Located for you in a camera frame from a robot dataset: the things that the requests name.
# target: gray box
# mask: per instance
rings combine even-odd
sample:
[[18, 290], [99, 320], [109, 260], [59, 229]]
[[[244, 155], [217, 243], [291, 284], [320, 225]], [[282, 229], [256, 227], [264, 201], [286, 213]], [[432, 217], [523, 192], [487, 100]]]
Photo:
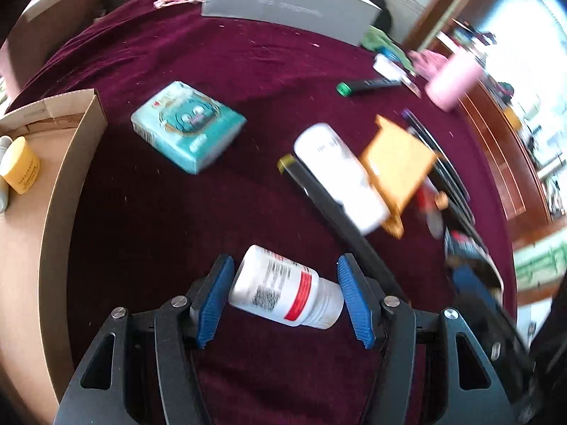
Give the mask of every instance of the gray box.
[[358, 46], [380, 11], [370, 0], [205, 0], [201, 14], [288, 25]]

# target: cartoon character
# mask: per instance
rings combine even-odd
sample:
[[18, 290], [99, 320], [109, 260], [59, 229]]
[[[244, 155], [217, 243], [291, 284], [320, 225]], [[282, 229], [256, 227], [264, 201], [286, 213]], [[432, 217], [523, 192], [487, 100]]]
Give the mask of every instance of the cartoon character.
[[212, 99], [195, 91], [181, 103], [166, 106], [159, 120], [166, 131], [187, 136], [197, 134], [218, 115], [219, 108]]

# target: purple velvet cloth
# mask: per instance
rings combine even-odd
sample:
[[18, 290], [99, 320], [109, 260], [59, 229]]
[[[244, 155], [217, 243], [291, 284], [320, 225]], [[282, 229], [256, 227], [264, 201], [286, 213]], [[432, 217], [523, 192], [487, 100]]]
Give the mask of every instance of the purple velvet cloth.
[[[78, 363], [112, 308], [157, 308], [205, 275], [220, 253], [236, 265], [251, 244], [336, 281], [345, 251], [311, 202], [276, 169], [308, 126], [329, 123], [355, 154], [376, 133], [376, 114], [402, 124], [406, 107], [428, 127], [471, 193], [477, 229], [515, 315], [506, 219], [489, 166], [464, 118], [405, 87], [344, 98], [337, 83], [375, 77], [372, 53], [322, 35], [246, 20], [203, 18], [200, 6], [126, 3], [69, 41], [12, 108], [95, 87], [108, 119], [83, 191], [69, 255], [69, 335]], [[242, 113], [248, 123], [197, 176], [138, 137], [130, 115], [174, 80]], [[415, 308], [440, 311], [454, 291], [443, 245], [414, 204], [402, 240], [369, 236]], [[199, 354], [198, 375], [216, 424], [354, 424], [379, 355], [355, 339], [346, 307], [328, 330], [289, 328], [232, 307]], [[416, 369], [408, 423], [420, 412]]]

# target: pink bottle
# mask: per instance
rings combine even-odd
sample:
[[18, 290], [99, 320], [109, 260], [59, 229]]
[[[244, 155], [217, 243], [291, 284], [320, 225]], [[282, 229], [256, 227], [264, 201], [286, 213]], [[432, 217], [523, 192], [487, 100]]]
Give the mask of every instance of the pink bottle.
[[474, 53], [459, 48], [427, 83], [425, 93], [441, 110], [448, 112], [483, 75], [483, 66]]

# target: white bottle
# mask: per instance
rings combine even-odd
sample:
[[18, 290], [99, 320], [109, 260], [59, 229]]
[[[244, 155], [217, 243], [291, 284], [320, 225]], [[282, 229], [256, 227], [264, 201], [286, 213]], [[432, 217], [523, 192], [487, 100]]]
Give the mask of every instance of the white bottle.
[[230, 289], [229, 303], [287, 326], [328, 329], [341, 315], [341, 287], [315, 270], [250, 246]]
[[[8, 147], [11, 145], [12, 139], [9, 136], [2, 136], [0, 137], [0, 162], [2, 161], [2, 157]], [[0, 214], [3, 213], [6, 208], [8, 207], [8, 194], [10, 192], [10, 188], [8, 183], [0, 177]]]
[[327, 123], [308, 127], [293, 150], [363, 235], [376, 230], [390, 215], [368, 174]]

